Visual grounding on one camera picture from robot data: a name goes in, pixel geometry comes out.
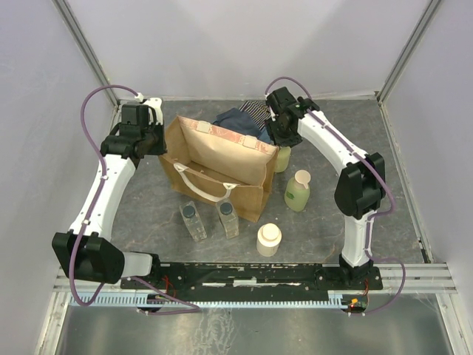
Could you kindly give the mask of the small green pump bottle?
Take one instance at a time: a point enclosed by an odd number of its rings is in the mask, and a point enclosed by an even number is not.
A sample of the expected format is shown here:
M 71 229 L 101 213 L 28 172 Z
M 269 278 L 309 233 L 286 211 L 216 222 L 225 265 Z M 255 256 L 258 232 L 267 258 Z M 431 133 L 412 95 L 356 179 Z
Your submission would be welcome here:
M 286 170 L 290 160 L 291 148 L 282 146 L 279 148 L 274 172 L 280 173 Z

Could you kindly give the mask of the brown canvas tote bag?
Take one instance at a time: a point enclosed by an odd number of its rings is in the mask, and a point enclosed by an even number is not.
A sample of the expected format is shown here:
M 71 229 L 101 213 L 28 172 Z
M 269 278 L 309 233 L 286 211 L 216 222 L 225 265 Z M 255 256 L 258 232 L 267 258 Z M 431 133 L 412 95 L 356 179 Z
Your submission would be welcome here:
M 177 116 L 159 157 L 174 191 L 214 205 L 228 198 L 239 217 L 259 220 L 269 195 L 279 148 L 250 135 Z

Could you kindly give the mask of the large green beige-cap bottle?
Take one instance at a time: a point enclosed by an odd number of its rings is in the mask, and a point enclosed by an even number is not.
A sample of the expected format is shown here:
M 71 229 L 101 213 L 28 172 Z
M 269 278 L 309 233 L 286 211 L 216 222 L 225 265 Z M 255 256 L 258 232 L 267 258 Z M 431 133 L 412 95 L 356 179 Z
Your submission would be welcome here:
M 298 170 L 287 182 L 285 190 L 285 203 L 295 212 L 304 210 L 309 196 L 311 175 L 306 170 Z

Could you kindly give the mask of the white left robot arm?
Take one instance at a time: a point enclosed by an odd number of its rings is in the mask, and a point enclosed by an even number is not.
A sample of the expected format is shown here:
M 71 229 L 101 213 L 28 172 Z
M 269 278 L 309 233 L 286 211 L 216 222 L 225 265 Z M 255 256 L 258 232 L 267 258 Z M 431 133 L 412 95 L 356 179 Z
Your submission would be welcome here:
M 146 288 L 162 283 L 155 255 L 123 252 L 111 243 L 118 206 L 140 161 L 166 151 L 161 106 L 159 98 L 125 103 L 120 122 L 101 143 L 98 170 L 83 207 L 69 230 L 52 239 L 67 277 L 106 284 L 137 277 Z

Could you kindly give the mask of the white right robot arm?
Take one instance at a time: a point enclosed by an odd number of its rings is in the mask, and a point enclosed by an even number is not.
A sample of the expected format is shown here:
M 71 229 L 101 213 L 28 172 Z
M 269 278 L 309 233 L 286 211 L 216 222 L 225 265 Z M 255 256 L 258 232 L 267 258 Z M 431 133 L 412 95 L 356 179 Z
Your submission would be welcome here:
M 357 288 L 373 268 L 373 218 L 386 195 L 384 158 L 351 143 L 311 98 L 295 98 L 282 87 L 266 94 L 265 101 L 271 115 L 265 125 L 273 142 L 293 147 L 308 141 L 338 175 L 334 200 L 344 215 L 344 247 L 329 276 L 345 288 Z

